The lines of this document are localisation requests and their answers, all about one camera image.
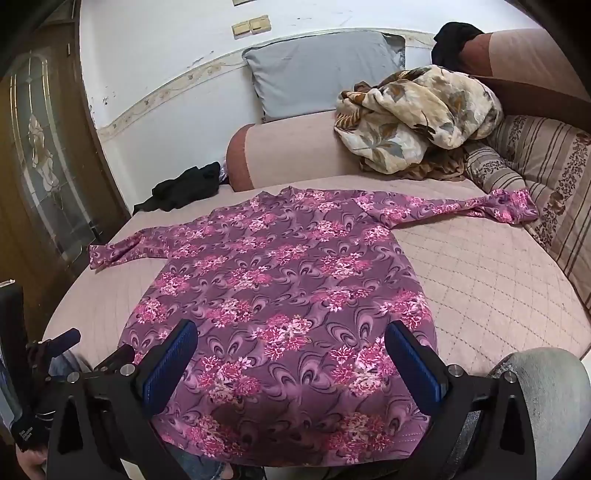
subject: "mattress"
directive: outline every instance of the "mattress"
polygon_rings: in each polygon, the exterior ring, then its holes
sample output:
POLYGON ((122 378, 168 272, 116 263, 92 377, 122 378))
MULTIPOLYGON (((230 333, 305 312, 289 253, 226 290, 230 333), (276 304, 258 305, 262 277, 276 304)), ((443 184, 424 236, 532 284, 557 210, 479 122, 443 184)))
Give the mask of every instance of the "mattress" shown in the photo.
MULTIPOLYGON (((423 198, 468 199, 483 195, 470 180, 384 180, 345 175, 218 195, 172 212, 139 212, 114 237, 118 241, 150 226, 175 225, 212 209, 243 202, 266 190, 365 189, 423 198)), ((591 324, 573 287, 555 262, 519 226, 454 216, 393 230, 427 296, 439 354, 473 374, 487 373, 513 351, 563 348, 581 357, 591 343, 591 324)), ((100 272, 86 269, 47 326, 44 338, 78 328, 74 353, 90 366, 112 353, 143 293, 166 260, 145 258, 100 272)))

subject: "person's hand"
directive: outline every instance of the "person's hand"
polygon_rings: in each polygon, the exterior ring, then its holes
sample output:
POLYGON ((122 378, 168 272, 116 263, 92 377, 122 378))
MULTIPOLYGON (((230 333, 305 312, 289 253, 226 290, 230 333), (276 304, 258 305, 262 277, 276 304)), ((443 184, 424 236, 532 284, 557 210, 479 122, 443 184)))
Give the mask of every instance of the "person's hand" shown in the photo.
POLYGON ((27 474, 31 480, 45 480, 45 472, 41 465, 47 460, 47 448, 41 450, 21 451, 17 448, 17 461, 22 471, 27 474))

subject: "white wall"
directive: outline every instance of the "white wall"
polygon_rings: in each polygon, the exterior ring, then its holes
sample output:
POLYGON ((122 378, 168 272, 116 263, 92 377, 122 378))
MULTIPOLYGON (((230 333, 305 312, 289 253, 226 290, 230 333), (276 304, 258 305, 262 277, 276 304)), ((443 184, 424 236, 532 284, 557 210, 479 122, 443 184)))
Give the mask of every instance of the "white wall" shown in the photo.
POLYGON ((448 21, 483 31, 535 27, 504 0, 83 0, 83 77, 98 128, 194 66, 274 37, 329 28, 438 32, 448 21), (234 40, 230 26, 268 14, 272 30, 234 40))
MULTIPOLYGON (((448 21, 483 31, 536 23, 504 0, 82 0, 80 57, 97 129, 179 75, 273 38, 334 28, 397 28, 436 33, 448 21), (269 15, 272 30, 235 40, 231 25, 269 15)), ((407 67, 430 63, 429 50, 407 47, 407 67)), ((103 150, 131 208, 156 183, 191 166, 223 161, 241 126, 261 119, 248 72, 210 78, 103 140, 103 150)))

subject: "wall molding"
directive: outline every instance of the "wall molding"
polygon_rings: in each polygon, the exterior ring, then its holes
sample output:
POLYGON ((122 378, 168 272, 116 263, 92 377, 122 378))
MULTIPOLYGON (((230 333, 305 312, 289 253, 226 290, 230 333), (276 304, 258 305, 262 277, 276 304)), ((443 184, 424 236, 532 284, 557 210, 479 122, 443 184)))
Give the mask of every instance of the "wall molding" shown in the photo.
MULTIPOLYGON (((264 45, 268 45, 280 40, 288 40, 290 38, 300 38, 324 33, 355 30, 376 30, 386 34, 400 35, 404 37, 406 47, 432 48, 435 45, 435 40, 433 39, 434 35, 413 30, 398 30, 393 28, 334 28, 330 30, 318 30, 304 34, 274 38, 272 40, 261 42, 260 44, 252 45, 246 48, 262 47, 264 45)), ((177 95, 180 95, 181 93, 186 92, 197 85, 201 85, 204 82, 219 77, 220 75, 247 67, 246 62, 242 60, 242 52, 244 49, 245 48, 241 48, 240 50, 233 51, 224 56, 208 61, 203 65, 199 65, 149 93, 139 102, 128 108, 124 113, 119 115, 109 125, 98 128, 97 133, 99 139, 102 142, 111 140, 134 122, 142 118, 144 115, 147 115, 155 108, 158 108, 160 105, 168 102, 177 95)))

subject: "striped pillow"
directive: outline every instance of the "striped pillow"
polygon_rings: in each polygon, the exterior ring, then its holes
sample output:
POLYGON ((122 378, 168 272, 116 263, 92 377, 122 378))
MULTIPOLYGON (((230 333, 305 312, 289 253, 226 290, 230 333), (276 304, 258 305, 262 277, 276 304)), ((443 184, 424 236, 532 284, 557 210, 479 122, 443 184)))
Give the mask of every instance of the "striped pillow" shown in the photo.
POLYGON ((591 135, 557 120, 507 116, 488 137, 525 179, 540 218, 526 226, 591 309, 591 135))
POLYGON ((486 193, 491 190, 521 190, 525 183, 521 175, 507 166, 506 160, 482 142, 464 143, 466 176, 486 193))

